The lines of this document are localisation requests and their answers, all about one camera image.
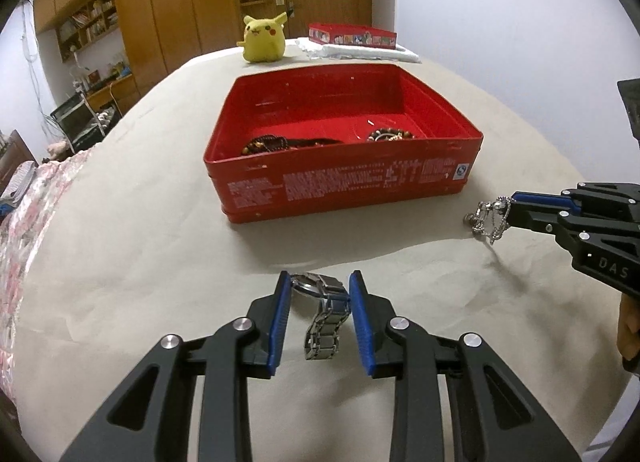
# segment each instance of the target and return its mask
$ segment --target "red tin box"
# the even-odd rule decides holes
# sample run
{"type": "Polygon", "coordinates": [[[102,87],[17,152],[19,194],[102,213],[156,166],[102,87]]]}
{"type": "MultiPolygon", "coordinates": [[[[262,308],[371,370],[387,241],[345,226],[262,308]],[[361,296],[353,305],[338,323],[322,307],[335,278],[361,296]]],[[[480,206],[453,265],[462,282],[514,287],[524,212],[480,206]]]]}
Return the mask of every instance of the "red tin box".
{"type": "Polygon", "coordinates": [[[396,33],[367,26],[347,26],[343,24],[309,25],[309,39],[318,44],[395,49],[396,36],[396,33]]]}
{"type": "Polygon", "coordinates": [[[446,99],[390,64],[318,65],[234,83],[204,162],[234,223],[457,193],[482,134],[446,99]],[[392,127],[414,139],[367,141],[392,127]],[[344,144],[240,156],[259,135],[344,144]]]}

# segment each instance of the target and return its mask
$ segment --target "white towel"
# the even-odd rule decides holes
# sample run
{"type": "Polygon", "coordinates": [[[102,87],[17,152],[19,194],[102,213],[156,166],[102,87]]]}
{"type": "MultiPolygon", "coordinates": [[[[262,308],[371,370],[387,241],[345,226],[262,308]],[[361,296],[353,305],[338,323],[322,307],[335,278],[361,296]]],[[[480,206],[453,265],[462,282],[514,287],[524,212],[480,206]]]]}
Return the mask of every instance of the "white towel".
{"type": "Polygon", "coordinates": [[[296,38],[296,45],[310,58],[351,58],[358,60],[396,60],[421,64],[415,52],[396,44],[395,49],[365,48],[362,46],[338,46],[335,44],[316,44],[308,38],[296,38]]]}

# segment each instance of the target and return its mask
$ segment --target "toy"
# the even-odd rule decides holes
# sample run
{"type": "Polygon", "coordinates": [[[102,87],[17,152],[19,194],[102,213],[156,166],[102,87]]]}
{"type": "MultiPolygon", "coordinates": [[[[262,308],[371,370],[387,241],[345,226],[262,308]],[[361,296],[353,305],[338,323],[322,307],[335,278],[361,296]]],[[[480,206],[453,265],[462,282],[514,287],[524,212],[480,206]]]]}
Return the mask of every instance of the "toy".
{"type": "Polygon", "coordinates": [[[244,41],[238,46],[244,48],[242,57],[248,62],[277,62],[284,56],[285,38],[282,28],[287,14],[281,13],[274,19],[256,20],[244,17],[244,41]]]}

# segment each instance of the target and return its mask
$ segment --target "watch face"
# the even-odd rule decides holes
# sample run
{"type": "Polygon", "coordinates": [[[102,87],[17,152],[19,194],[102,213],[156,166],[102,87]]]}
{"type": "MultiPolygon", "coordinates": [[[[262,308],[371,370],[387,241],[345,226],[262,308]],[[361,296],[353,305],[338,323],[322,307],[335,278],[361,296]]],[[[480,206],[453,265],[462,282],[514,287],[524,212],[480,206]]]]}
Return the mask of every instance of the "watch face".
{"type": "Polygon", "coordinates": [[[297,292],[304,295],[314,296],[315,298],[322,297],[322,291],[318,287],[318,282],[305,274],[291,275],[291,285],[297,292]]]}

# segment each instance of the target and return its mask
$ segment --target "silver screw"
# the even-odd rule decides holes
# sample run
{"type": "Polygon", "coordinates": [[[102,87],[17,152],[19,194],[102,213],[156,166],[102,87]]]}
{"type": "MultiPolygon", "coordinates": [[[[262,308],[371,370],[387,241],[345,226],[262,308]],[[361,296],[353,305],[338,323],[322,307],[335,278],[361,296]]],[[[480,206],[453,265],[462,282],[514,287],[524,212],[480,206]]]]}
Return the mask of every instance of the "silver screw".
{"type": "Polygon", "coordinates": [[[180,343],[180,338],[175,334],[167,334],[160,340],[162,348],[166,348],[167,350],[177,347],[178,343],[180,343]]]}
{"type": "Polygon", "coordinates": [[[251,328],[251,325],[253,324],[254,322],[251,321],[249,318],[239,317],[234,321],[234,328],[236,330],[249,330],[251,328]]]}
{"type": "Polygon", "coordinates": [[[404,330],[405,328],[409,328],[409,320],[405,317],[396,316],[391,318],[389,325],[396,330],[404,330]]]}
{"type": "Polygon", "coordinates": [[[482,344],[482,338],[474,332],[465,334],[465,336],[462,338],[462,341],[465,342],[466,346],[473,348],[479,347],[482,344]]]}

